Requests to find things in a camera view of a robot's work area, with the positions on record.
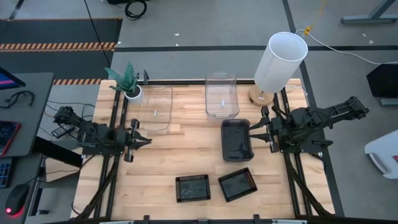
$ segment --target keyboard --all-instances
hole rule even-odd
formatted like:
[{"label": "keyboard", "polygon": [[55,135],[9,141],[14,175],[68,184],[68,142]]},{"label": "keyboard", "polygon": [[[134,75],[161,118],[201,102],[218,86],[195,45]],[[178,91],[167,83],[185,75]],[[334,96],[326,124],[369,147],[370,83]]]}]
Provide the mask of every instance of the keyboard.
[{"label": "keyboard", "polygon": [[0,189],[8,188],[12,175],[12,158],[0,158]]}]

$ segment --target mesh tray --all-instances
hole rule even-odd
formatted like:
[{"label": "mesh tray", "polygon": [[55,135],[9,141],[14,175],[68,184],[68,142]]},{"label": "mesh tray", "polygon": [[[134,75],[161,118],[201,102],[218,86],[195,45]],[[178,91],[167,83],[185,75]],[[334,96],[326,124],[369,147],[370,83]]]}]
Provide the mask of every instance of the mesh tray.
[{"label": "mesh tray", "polygon": [[224,198],[231,202],[257,191],[253,177],[248,168],[235,171],[218,179]]},{"label": "mesh tray", "polygon": [[176,177],[175,189],[177,202],[196,202],[211,198],[208,175]]}]

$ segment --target black plastic container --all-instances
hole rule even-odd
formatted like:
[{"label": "black plastic container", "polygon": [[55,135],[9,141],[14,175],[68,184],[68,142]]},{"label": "black plastic container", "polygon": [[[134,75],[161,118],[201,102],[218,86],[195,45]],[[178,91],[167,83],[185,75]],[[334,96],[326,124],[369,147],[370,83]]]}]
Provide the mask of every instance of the black plastic container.
[{"label": "black plastic container", "polygon": [[218,179],[224,198],[231,202],[257,191],[256,183],[248,168],[235,171]]},{"label": "black plastic container", "polygon": [[249,128],[250,122],[246,119],[226,119],[222,122],[221,142],[225,161],[244,162],[254,157]]},{"label": "black plastic container", "polygon": [[177,202],[196,202],[211,198],[209,176],[207,174],[176,177],[175,189]]}]

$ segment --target table leg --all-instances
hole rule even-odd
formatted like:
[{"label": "table leg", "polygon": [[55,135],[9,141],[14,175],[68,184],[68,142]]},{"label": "table leg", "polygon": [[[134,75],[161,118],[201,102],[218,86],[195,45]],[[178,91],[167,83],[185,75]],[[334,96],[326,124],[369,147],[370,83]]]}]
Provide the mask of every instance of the table leg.
[{"label": "table leg", "polygon": [[36,137],[33,152],[41,153],[45,156],[79,168],[83,162],[81,155],[40,137]]},{"label": "table leg", "polygon": [[381,23],[381,22],[396,22],[398,14],[383,15],[383,13],[396,0],[383,0],[369,15],[363,16],[343,16],[341,18],[342,24],[364,24],[364,23]]}]

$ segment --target white object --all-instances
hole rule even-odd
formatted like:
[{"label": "white object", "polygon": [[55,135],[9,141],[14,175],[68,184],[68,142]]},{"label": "white object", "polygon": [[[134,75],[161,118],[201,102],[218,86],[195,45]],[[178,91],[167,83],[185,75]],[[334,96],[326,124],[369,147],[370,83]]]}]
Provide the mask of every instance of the white object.
[{"label": "white object", "polygon": [[[297,34],[298,32],[305,32],[305,30],[298,30],[298,31],[296,31],[296,34]],[[333,47],[329,47],[329,46],[327,46],[326,44],[320,42],[320,41],[317,40],[313,35],[309,34],[309,36],[310,36],[313,40],[315,40],[318,44],[323,45],[323,46],[329,48],[330,50],[334,50],[335,52],[341,53],[341,54],[352,55],[352,56],[354,56],[354,57],[357,57],[357,58],[360,58],[360,59],[364,60],[365,62],[369,62],[369,63],[371,63],[371,64],[373,64],[373,65],[382,65],[382,64],[387,64],[387,63],[398,63],[398,62],[386,62],[386,63],[372,62],[372,61],[370,61],[370,60],[368,60],[368,59],[366,59],[366,58],[364,58],[364,57],[361,57],[361,56],[359,56],[359,55],[356,55],[356,54],[353,54],[353,53],[349,53],[349,52],[342,52],[342,51],[336,50],[336,49],[334,49]]]},{"label": "white object", "polygon": [[398,179],[398,130],[365,145],[365,153],[388,179]]},{"label": "white object", "polygon": [[124,92],[124,96],[129,100],[130,103],[134,104],[134,105],[139,105],[141,104],[142,101],[142,96],[144,96],[144,91],[142,90],[141,86],[137,85],[137,87],[139,88],[139,94],[138,96],[135,97],[128,97],[126,92]]},{"label": "white object", "polygon": [[262,55],[254,82],[264,92],[281,91],[307,53],[307,44],[298,35],[290,32],[274,34]]}]

